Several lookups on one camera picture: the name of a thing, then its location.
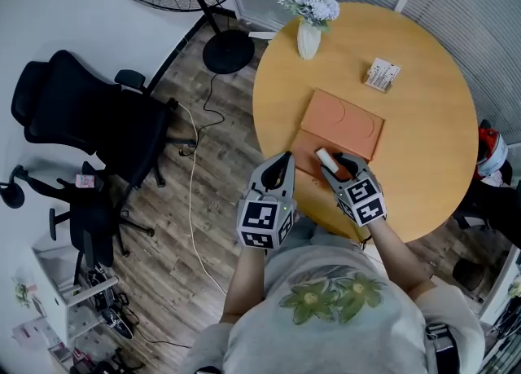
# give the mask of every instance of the white vase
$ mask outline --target white vase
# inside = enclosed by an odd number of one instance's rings
[[[320,29],[315,28],[306,21],[300,22],[296,41],[299,47],[299,54],[303,59],[312,59],[317,54],[320,36]]]

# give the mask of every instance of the table top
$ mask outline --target table top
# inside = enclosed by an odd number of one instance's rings
[[[265,157],[289,149],[315,88],[385,119],[370,168],[383,188],[387,221],[404,241],[441,225],[465,195],[478,150],[471,93],[450,54],[405,16],[365,3],[340,3],[311,60],[299,57],[299,21],[282,28],[257,70],[253,116]],[[365,84],[376,57],[401,67],[387,93]],[[297,170],[295,199],[339,235],[366,235],[336,208],[330,190]]]

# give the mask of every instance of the black office chair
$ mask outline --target black office chair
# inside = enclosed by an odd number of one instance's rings
[[[166,143],[195,145],[193,139],[171,139],[167,129],[177,102],[153,99],[145,77],[121,70],[107,84],[89,73],[72,54],[56,52],[49,62],[25,66],[12,100],[11,113],[30,143],[58,143],[97,153],[107,175],[117,174],[139,187],[151,169],[158,187],[165,181],[157,157]],[[122,87],[138,90],[122,90]]]
[[[106,168],[96,174],[103,187],[78,189],[58,180],[63,189],[56,189],[24,175],[38,193],[68,202],[71,210],[56,217],[50,211],[50,232],[55,225],[71,220],[71,241],[85,254],[87,264],[112,264],[112,236],[123,255],[119,225],[129,225],[153,235],[153,231],[135,225],[120,216],[133,187],[139,187],[151,169],[158,187],[165,185],[157,157],[166,143],[195,145],[193,139],[171,139],[167,129],[177,102],[167,104],[154,100],[143,85],[145,77],[135,71],[121,70],[115,81],[107,84],[87,71],[69,52],[56,52],[49,62],[28,63],[22,72],[13,96],[11,113],[24,127],[30,143],[58,143],[81,149],[89,155],[97,153]],[[122,90],[123,86],[137,91]],[[119,175],[128,186],[123,196],[112,204],[108,194],[107,176]]]
[[[500,171],[503,182],[510,185],[513,173],[510,163],[505,161]],[[463,230],[473,226],[495,229],[521,248],[521,184],[514,189],[472,180],[453,217]],[[453,269],[453,277],[472,291],[483,279],[484,267],[462,258]]]
[[[84,162],[81,172],[94,175],[94,188],[78,188],[74,184],[58,178],[58,183],[63,186],[58,189],[31,177],[21,165],[18,165],[13,171],[14,177],[24,180],[36,193],[70,204],[70,210],[58,216],[54,209],[50,210],[49,227],[50,237],[52,240],[56,240],[56,225],[67,220],[70,221],[71,243],[78,250],[74,284],[78,283],[84,256],[89,268],[94,268],[96,263],[112,266],[114,261],[113,236],[116,237],[121,254],[124,257],[129,256],[129,251],[121,239],[120,225],[132,227],[150,237],[154,236],[153,229],[142,227],[124,218],[124,216],[128,216],[128,213],[122,212],[121,200],[115,205],[113,204],[109,182],[106,177],[103,177],[103,171],[98,172],[88,162]]]

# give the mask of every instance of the bag strap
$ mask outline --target bag strap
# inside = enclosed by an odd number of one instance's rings
[[[425,327],[427,347],[434,350],[437,371],[443,374],[459,373],[458,347],[452,333],[444,323],[431,323]]]
[[[221,374],[221,370],[212,366],[208,366],[200,368],[195,372],[195,374]]]

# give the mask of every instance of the orange folder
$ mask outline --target orange folder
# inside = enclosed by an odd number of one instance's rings
[[[290,148],[297,168],[324,181],[315,155],[322,147],[330,154],[351,152],[372,160],[383,123],[381,117],[316,89]]]

